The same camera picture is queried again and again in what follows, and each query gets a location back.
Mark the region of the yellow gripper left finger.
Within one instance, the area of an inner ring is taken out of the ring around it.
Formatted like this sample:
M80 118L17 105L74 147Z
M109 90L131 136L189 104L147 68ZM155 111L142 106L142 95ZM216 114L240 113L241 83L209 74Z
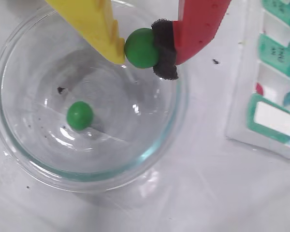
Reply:
M48 0L94 49L114 64L125 62L125 40L119 36L110 0Z

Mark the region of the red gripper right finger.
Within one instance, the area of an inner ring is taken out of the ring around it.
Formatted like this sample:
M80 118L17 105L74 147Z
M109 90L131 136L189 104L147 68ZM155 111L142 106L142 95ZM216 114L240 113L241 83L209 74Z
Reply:
M183 64L215 37L230 0L180 0L178 19L159 19L151 27L159 52L153 72L165 80L178 79L177 66Z

